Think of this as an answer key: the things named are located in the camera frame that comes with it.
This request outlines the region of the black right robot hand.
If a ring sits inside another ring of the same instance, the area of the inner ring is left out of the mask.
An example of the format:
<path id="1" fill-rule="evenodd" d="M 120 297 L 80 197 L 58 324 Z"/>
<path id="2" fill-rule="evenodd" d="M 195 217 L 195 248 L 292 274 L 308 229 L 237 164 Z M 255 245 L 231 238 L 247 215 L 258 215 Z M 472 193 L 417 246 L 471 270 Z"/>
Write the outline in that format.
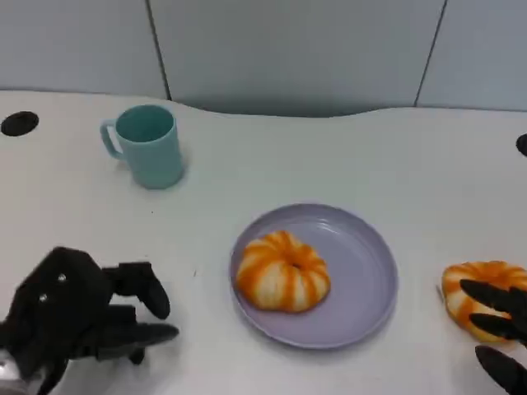
<path id="1" fill-rule="evenodd" d="M 526 292 L 512 286 L 499 289 L 489 283 L 462 280 L 462 290 L 477 302 L 505 312 L 509 318 L 490 314 L 471 313 L 469 321 L 484 332 L 506 340 L 526 344 Z M 526 393 L 526 368 L 508 355 L 490 347 L 476 346 L 478 362 L 487 374 L 507 393 Z"/>

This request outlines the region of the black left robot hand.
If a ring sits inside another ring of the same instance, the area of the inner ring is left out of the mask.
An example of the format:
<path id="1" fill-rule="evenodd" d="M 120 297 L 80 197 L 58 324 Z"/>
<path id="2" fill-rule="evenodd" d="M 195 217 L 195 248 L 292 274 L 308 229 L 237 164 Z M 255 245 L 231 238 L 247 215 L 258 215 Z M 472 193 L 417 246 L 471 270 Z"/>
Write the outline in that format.
<path id="1" fill-rule="evenodd" d="M 100 267 L 89 253 L 52 249 L 16 288 L 1 321 L 1 392 L 49 394 L 72 360 L 127 358 L 180 331 L 149 262 Z"/>

